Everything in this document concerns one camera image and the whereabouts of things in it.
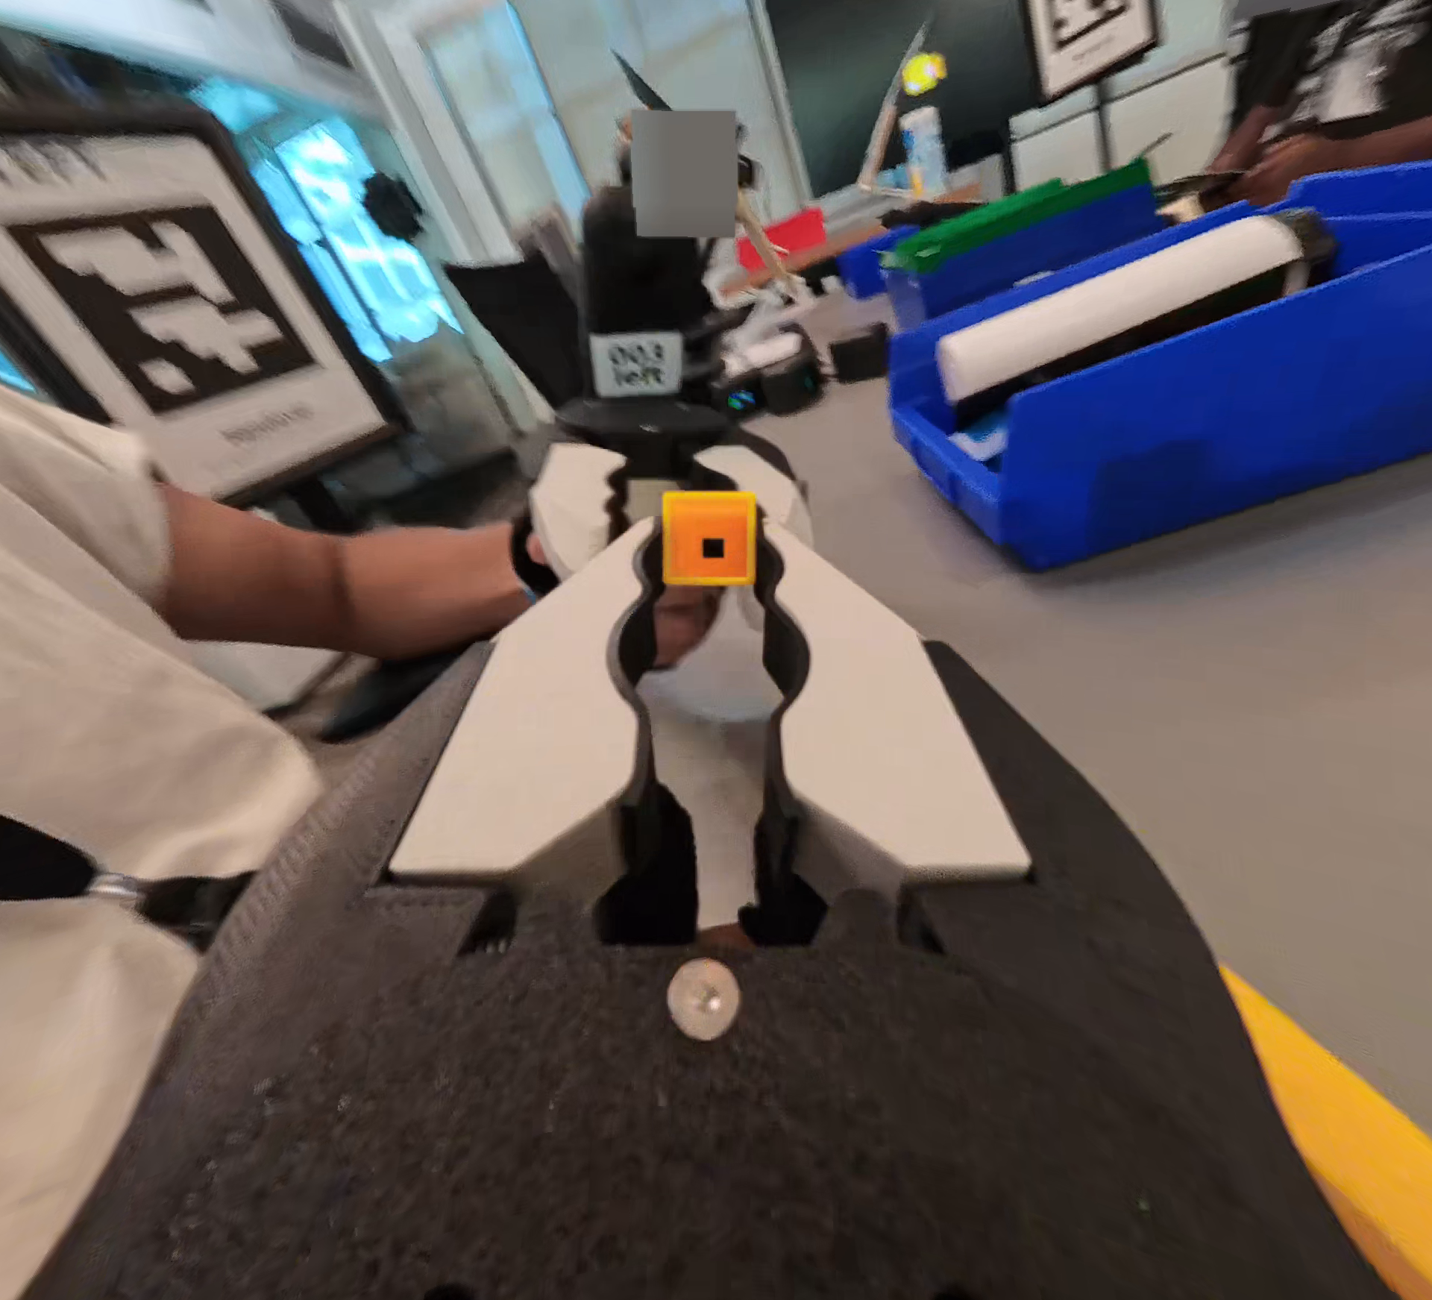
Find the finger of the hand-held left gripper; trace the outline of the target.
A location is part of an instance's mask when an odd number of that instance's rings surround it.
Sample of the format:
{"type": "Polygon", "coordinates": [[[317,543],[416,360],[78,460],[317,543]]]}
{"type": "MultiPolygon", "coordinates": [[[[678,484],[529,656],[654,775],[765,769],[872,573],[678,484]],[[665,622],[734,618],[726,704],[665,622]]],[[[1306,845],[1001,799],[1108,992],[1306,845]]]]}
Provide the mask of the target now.
{"type": "Polygon", "coordinates": [[[625,456],[590,444],[553,444],[529,493],[541,558],[559,582],[583,571],[625,534],[625,456]]]}
{"type": "Polygon", "coordinates": [[[804,546],[813,546],[804,486],[779,450],[768,444],[717,444],[692,459],[692,486],[755,496],[762,516],[804,546]]]}

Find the yellow block stick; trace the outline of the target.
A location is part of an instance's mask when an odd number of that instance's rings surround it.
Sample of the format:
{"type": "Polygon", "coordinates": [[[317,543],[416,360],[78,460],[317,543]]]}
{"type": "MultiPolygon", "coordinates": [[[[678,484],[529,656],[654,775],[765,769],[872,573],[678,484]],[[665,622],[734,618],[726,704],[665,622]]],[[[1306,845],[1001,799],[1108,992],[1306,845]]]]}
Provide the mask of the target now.
{"type": "Polygon", "coordinates": [[[1221,972],[1324,1199],[1396,1296],[1427,1299],[1429,1136],[1246,981],[1221,972]]]}

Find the large black screen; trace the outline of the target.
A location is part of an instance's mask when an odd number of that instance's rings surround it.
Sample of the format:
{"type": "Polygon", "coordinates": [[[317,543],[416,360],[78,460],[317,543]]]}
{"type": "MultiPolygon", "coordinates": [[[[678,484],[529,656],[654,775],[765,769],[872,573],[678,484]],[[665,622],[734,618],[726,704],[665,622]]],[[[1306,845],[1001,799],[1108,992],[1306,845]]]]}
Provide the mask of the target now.
{"type": "Polygon", "coordinates": [[[812,194],[854,186],[911,39],[947,75],[905,110],[933,105],[947,161],[998,153],[1039,101],[1018,0],[762,0],[812,194]]]}

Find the white stand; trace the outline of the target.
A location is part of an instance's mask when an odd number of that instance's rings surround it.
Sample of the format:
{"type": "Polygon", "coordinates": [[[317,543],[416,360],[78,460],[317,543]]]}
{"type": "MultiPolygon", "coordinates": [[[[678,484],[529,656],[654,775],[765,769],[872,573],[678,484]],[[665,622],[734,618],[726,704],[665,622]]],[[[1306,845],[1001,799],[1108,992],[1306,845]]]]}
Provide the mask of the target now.
{"type": "Polygon", "coordinates": [[[800,351],[797,340],[803,340],[803,328],[816,304],[810,288],[788,269],[765,234],[750,188],[737,189],[735,221],[755,246],[767,282],[749,293],[749,313],[725,334],[722,364],[726,378],[759,372],[795,355],[800,351]]]}

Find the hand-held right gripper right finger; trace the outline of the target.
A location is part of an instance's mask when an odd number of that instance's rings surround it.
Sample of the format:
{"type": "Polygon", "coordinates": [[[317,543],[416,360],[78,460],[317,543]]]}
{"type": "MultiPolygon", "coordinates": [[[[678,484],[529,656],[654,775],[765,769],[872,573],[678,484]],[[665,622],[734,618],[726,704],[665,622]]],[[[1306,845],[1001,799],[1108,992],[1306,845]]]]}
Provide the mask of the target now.
{"type": "Polygon", "coordinates": [[[743,931],[807,946],[848,893],[902,910],[921,889],[1029,880],[1029,848],[921,635],[782,526],[759,529],[753,598],[779,701],[743,931]]]}

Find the blue plastic bin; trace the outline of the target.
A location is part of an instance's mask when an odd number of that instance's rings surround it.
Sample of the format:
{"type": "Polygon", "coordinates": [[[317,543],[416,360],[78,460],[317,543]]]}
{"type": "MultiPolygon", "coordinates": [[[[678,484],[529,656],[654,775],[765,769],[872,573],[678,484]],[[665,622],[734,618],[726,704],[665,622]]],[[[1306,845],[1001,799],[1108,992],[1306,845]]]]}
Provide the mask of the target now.
{"type": "Polygon", "coordinates": [[[845,296],[855,302],[866,302],[885,294],[885,255],[906,239],[918,236],[918,231],[912,225],[897,225],[842,251],[834,266],[845,296]]]}
{"type": "Polygon", "coordinates": [[[993,544],[1050,570],[1427,456],[1429,165],[1297,182],[900,331],[896,441],[993,544]],[[938,343],[1249,216],[1315,212],[1338,242],[1299,294],[1035,385],[959,427],[938,343]]]}
{"type": "Polygon", "coordinates": [[[1062,272],[1144,237],[1134,237],[1131,224],[1099,224],[1083,237],[1050,224],[960,257],[929,275],[884,272],[885,293],[897,328],[909,331],[957,307],[986,302],[1032,278],[1062,272]]]}

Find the green plastic bin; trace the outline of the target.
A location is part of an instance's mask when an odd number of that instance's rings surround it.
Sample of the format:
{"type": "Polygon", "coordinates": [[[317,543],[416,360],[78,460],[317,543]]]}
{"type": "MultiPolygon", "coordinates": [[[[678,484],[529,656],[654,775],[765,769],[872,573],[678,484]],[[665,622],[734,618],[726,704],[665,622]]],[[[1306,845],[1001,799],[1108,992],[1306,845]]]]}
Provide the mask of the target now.
{"type": "Polygon", "coordinates": [[[921,228],[879,255],[884,272],[929,275],[960,257],[1053,224],[1075,237],[1099,224],[1132,225],[1134,237],[1162,224],[1147,164],[1135,159],[1099,177],[1050,180],[921,228]]]}

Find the person's left forearm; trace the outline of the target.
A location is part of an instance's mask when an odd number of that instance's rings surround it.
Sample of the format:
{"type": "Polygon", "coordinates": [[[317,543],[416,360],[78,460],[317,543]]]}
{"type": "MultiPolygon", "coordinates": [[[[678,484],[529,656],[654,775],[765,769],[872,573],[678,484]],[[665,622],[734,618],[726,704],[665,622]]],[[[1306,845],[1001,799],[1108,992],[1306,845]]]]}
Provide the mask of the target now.
{"type": "Polygon", "coordinates": [[[511,525],[340,538],[160,489],[171,544],[160,615],[192,643],[331,650],[397,662],[457,649],[532,600],[511,525]]]}

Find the short yellow block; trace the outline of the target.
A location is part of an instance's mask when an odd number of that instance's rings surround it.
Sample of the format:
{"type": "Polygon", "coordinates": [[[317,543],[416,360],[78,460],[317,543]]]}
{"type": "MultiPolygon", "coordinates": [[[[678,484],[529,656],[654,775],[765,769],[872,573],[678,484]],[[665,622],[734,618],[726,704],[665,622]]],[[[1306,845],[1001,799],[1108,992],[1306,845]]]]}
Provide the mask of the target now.
{"type": "Polygon", "coordinates": [[[750,588],[758,571],[759,504],[740,490],[662,498],[662,580],[668,589],[750,588]]]}

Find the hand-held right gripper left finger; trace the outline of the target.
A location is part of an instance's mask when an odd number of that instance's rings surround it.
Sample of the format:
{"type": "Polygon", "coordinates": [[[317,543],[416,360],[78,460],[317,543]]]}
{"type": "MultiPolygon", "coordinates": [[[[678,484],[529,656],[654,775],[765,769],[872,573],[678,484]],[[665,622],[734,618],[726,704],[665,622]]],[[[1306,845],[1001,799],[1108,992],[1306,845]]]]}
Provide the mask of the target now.
{"type": "Polygon", "coordinates": [[[659,528],[641,522],[497,638],[388,880],[554,895],[614,946],[695,940],[693,827],[659,779],[637,689],[660,594],[659,528]]]}

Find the white cylindrical container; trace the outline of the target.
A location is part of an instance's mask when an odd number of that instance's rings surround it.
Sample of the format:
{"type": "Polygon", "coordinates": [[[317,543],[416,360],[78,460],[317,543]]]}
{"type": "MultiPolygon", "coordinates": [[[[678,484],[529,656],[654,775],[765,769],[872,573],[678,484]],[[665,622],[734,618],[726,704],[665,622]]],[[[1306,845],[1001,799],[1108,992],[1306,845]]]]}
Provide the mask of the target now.
{"type": "Polygon", "coordinates": [[[936,349],[959,427],[1041,384],[1323,282],[1338,242],[1311,210],[1249,216],[948,333],[936,349]]]}

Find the tilted wooden board stand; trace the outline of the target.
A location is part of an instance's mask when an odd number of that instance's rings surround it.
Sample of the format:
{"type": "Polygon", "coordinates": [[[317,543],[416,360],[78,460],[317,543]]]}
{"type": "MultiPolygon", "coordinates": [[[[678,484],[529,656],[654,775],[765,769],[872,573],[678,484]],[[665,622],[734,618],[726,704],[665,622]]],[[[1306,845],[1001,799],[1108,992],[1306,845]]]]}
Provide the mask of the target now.
{"type": "Polygon", "coordinates": [[[855,186],[857,189],[869,198],[891,195],[891,191],[881,188],[878,183],[879,174],[884,170],[882,164],[885,161],[887,150],[896,132],[897,125],[897,108],[899,99],[903,93],[903,74],[905,69],[912,63],[915,57],[920,56],[924,47],[929,27],[933,21],[932,14],[921,21],[920,29],[908,42],[903,56],[899,60],[897,68],[894,69],[890,86],[882,98],[881,108],[873,123],[873,129],[869,137],[866,155],[857,176],[855,186]]]}

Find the black studio light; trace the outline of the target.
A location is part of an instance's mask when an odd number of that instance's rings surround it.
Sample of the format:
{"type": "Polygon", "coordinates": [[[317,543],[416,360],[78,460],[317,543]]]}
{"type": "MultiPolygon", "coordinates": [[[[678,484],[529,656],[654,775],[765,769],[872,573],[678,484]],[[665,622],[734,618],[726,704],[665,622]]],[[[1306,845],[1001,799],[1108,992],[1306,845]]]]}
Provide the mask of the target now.
{"type": "Polygon", "coordinates": [[[383,236],[415,245],[425,231],[425,212],[407,185],[374,173],[364,182],[362,206],[383,236]]]}

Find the white wipes canister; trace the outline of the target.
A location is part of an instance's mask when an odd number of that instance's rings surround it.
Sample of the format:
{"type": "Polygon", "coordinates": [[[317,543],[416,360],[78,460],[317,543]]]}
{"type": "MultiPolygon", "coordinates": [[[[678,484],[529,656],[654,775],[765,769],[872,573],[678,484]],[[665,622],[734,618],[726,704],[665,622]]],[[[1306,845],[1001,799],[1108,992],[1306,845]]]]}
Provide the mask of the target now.
{"type": "Polygon", "coordinates": [[[899,119],[899,129],[909,194],[915,200],[939,198],[945,191],[948,167],[938,108],[926,105],[906,111],[899,119]]]}

